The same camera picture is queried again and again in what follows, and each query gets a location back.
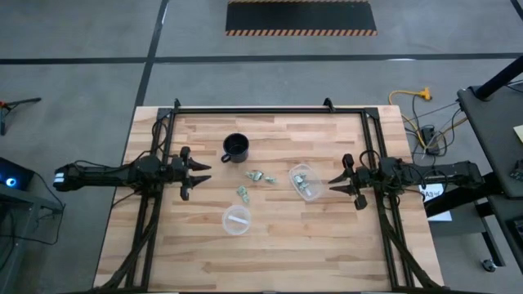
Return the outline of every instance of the gray floor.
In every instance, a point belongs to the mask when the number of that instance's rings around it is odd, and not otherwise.
[[[146,56],[159,0],[0,2],[0,58]],[[272,54],[500,53],[523,51],[523,22],[508,0],[373,0],[372,38],[226,38],[226,1],[171,0],[157,56]],[[145,105],[384,105],[390,91],[430,87],[418,114],[456,99],[456,91],[492,77],[510,60],[351,61],[155,65]],[[122,158],[143,65],[0,65],[2,100],[41,96],[8,118],[0,156],[51,180],[76,159],[116,165]],[[411,97],[395,102],[410,116]],[[457,107],[422,119],[441,126]],[[489,164],[468,123],[438,163]],[[92,285],[113,189],[59,194],[67,203],[60,241],[31,244],[17,293],[55,293]],[[38,234],[52,238],[48,220]],[[486,273],[479,234],[434,236],[445,284],[454,289],[518,293],[521,272],[490,220],[507,267]]]

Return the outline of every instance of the white paper label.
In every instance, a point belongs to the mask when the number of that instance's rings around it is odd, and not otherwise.
[[[419,192],[425,195],[425,202],[434,199],[443,194],[443,185],[442,184],[430,184],[427,185],[425,189],[422,186],[419,186]],[[442,212],[439,215],[435,215],[428,218],[429,221],[452,221],[452,216],[450,212]]]

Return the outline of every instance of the wooden table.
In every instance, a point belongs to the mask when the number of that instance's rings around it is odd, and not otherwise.
[[[150,147],[157,109],[136,110],[126,162]],[[379,112],[388,155],[410,161],[399,108],[379,106]],[[222,142],[232,132],[250,140],[245,163],[220,161]],[[165,189],[150,291],[390,289],[373,191],[364,190],[369,205],[357,211],[352,197],[329,190],[319,200],[306,203],[288,179],[288,170],[299,163],[313,167],[325,184],[341,174],[342,155],[358,158],[365,150],[359,115],[177,115],[171,154],[184,145],[191,148],[196,161],[212,166],[193,175],[212,175],[212,179],[192,190],[188,202],[180,199],[178,185]],[[373,145],[378,145],[375,136]],[[250,170],[275,176],[278,183],[253,183],[244,175]],[[248,189],[252,226],[244,235],[230,236],[222,228],[221,216],[229,206],[242,204],[236,194],[240,185]],[[114,201],[129,192],[118,189]],[[95,286],[103,284],[130,251],[139,202],[139,197],[130,198],[112,211]],[[419,195],[402,195],[400,213],[409,250],[431,278],[442,284]],[[397,252],[395,260],[401,277]],[[140,266],[136,274],[141,274]]]

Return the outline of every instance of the yellow and black striped mat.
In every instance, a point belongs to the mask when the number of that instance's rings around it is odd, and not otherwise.
[[[367,0],[230,0],[227,36],[376,36]]]

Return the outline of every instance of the clear plastic container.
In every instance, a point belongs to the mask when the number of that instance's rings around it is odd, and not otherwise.
[[[295,181],[296,176],[304,175],[304,182],[308,185],[303,187],[298,185]],[[316,173],[306,164],[298,164],[288,171],[289,179],[293,183],[294,189],[302,196],[306,201],[314,201],[321,196],[324,192],[324,185]]]
[[[223,229],[231,235],[241,235],[251,226],[251,213],[241,205],[233,205],[221,217]]]

